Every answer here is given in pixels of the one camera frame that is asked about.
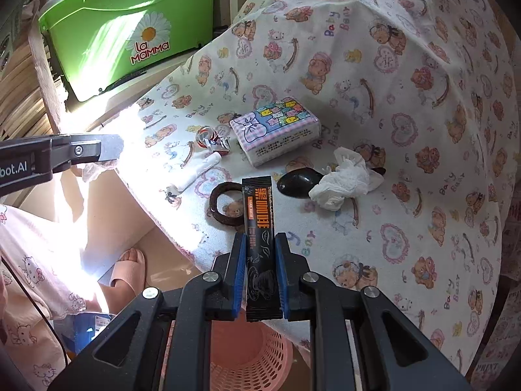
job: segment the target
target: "hello kitty pants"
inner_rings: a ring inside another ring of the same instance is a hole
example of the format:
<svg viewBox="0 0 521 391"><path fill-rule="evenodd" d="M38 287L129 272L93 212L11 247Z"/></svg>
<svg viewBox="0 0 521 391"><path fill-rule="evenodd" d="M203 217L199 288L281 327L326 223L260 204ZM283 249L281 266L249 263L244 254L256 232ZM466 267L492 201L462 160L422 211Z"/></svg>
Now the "hello kitty pants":
<svg viewBox="0 0 521 391"><path fill-rule="evenodd" d="M102 291L81 269L72 228L14 207L0 212L0 337L35 391L46 390L64 368L62 349L5 264L50 320L84 311Z"/></svg>

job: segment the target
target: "pink slipper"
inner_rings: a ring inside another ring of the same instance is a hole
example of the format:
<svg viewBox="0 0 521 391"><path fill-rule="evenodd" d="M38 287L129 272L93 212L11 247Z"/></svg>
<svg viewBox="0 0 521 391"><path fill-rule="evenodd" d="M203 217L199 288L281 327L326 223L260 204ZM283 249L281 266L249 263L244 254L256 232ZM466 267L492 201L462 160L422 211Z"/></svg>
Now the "pink slipper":
<svg viewBox="0 0 521 391"><path fill-rule="evenodd" d="M143 253L135 249L137 252L137 262L131 260L120 260L114 264L114 270L110 277L110 286L114 286L114 281L121 279L125 281L130 288L138 295L145 287L145 256Z"/></svg>

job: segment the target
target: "silver bolt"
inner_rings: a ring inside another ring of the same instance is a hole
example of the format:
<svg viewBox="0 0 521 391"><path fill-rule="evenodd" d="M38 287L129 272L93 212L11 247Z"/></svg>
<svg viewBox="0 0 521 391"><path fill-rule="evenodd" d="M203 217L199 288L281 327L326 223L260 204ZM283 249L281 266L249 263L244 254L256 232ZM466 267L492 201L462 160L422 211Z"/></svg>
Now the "silver bolt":
<svg viewBox="0 0 521 391"><path fill-rule="evenodd" d="M304 279L306 282L316 282L318 281L318 274L315 272L306 272L302 276L302 279Z"/></svg>
<svg viewBox="0 0 521 391"><path fill-rule="evenodd" d="M154 287L148 287L143 290L143 296L149 300L156 298L159 293L159 290Z"/></svg>
<svg viewBox="0 0 521 391"><path fill-rule="evenodd" d="M215 282L219 279L219 274L217 272L212 272L211 270L209 272L206 272L203 274L203 281L206 282Z"/></svg>
<svg viewBox="0 0 521 391"><path fill-rule="evenodd" d="M376 287L369 286L364 288L364 294L370 298L376 298L380 295L380 290Z"/></svg>

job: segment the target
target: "brown hair tie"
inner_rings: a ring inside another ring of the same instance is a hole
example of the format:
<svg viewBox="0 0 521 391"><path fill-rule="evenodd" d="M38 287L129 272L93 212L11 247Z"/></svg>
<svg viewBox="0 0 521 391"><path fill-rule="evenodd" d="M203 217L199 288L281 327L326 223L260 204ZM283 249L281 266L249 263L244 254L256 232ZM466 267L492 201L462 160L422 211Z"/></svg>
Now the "brown hair tie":
<svg viewBox="0 0 521 391"><path fill-rule="evenodd" d="M243 216L225 216L217 210L217 198L227 191L240 191L242 193L242 185L236 182L223 182L217 185L212 190L212 194L210 194L210 211L212 212L214 219L220 224L225 224L227 226L241 226L244 224Z"/></svg>

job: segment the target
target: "black coffee sachet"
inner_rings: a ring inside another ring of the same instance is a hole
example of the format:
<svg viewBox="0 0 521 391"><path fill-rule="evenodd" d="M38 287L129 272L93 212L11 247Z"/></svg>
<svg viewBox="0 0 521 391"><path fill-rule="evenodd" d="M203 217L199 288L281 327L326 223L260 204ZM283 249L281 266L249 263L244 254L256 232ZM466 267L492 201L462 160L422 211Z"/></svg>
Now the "black coffee sachet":
<svg viewBox="0 0 521 391"><path fill-rule="evenodd" d="M275 271L275 228L272 178L242 180L246 251L246 320L281 319L279 287Z"/></svg>

